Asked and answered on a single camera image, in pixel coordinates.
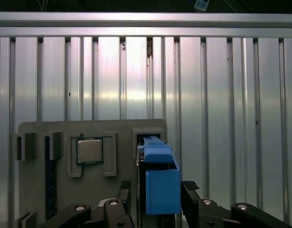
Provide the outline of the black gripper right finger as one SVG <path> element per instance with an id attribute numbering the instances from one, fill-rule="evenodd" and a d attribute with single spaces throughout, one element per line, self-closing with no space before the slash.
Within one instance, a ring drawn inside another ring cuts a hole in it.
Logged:
<path id="1" fill-rule="evenodd" d="M 231 209 L 212 199 L 201 198 L 194 181 L 181 182 L 181 208 L 190 228 L 291 228 L 291 225 L 248 204 L 236 203 Z"/>

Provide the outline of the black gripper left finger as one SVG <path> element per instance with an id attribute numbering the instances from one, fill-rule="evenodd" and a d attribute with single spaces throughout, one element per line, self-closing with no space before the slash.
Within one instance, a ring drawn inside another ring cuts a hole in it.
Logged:
<path id="1" fill-rule="evenodd" d="M 72 204 L 45 221 L 39 228 L 133 228 L 130 216 L 131 182 L 123 181 L 116 198 L 103 199 L 95 209 Z"/>

